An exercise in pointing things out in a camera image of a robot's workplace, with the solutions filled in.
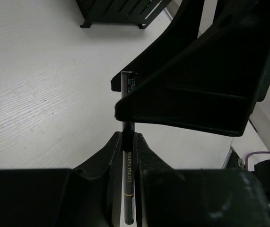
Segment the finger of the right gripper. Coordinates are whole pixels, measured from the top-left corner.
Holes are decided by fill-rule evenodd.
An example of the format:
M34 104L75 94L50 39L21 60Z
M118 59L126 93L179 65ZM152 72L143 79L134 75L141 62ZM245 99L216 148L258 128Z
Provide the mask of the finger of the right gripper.
M174 0L168 12L173 17L167 29L122 71L136 74L136 85L164 66L213 24L215 0Z
M117 120L241 136L270 85L270 15L228 14L165 63L137 66Z

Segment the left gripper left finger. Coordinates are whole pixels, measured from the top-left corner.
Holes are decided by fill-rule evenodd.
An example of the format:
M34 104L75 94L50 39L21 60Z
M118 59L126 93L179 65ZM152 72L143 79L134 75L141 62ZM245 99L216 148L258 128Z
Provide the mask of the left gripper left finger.
M122 133L73 169L0 169L0 227L117 227Z

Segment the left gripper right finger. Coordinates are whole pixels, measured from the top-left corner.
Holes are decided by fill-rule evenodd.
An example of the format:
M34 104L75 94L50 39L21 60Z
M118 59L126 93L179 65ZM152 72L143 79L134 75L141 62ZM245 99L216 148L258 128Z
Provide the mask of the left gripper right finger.
M174 169L134 137L139 227L270 227L270 207L254 174L230 169Z

